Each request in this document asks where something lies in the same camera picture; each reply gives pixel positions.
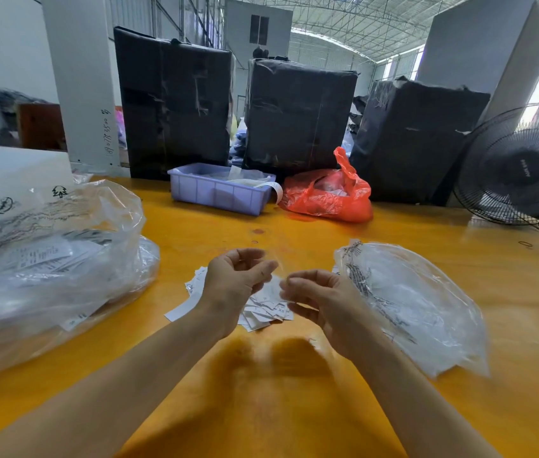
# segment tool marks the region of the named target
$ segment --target black fan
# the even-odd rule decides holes
[[[454,194],[464,207],[491,222],[539,223],[539,104],[481,124],[463,154]]]

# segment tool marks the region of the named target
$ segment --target black plastic wrapping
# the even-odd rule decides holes
[[[253,59],[248,70],[245,166],[279,177],[334,169],[357,73],[271,59]]]
[[[456,180],[448,173],[489,100],[405,77],[375,82],[350,156],[371,199],[445,205]]]
[[[169,179],[193,162],[227,165],[231,52],[115,27],[130,173]]]

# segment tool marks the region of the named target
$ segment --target person's left hand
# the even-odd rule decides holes
[[[204,292],[195,307],[212,315],[220,325],[221,337],[227,337],[238,325],[238,318],[248,298],[258,292],[278,266],[274,260],[264,260],[263,249],[233,249],[208,264]]]

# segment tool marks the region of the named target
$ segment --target yellow table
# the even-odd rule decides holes
[[[0,373],[0,429],[168,324],[163,314],[187,297],[183,283],[213,256],[255,245],[280,261],[279,274],[330,269],[333,251],[360,238],[423,255],[477,302],[488,326],[492,377],[456,368],[436,385],[505,457],[539,457],[539,231],[469,225],[471,215],[460,209],[383,204],[374,205],[375,219],[367,225],[270,205],[255,218],[174,203],[167,183],[122,182],[143,199],[143,233],[161,247],[159,277],[140,299],[87,333]],[[250,334],[238,327],[121,452],[179,458],[403,455],[350,362],[298,317]]]

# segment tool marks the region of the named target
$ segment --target metal roof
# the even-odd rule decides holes
[[[294,29],[328,37],[381,61],[422,45],[433,17],[465,0],[239,1],[291,10]]]

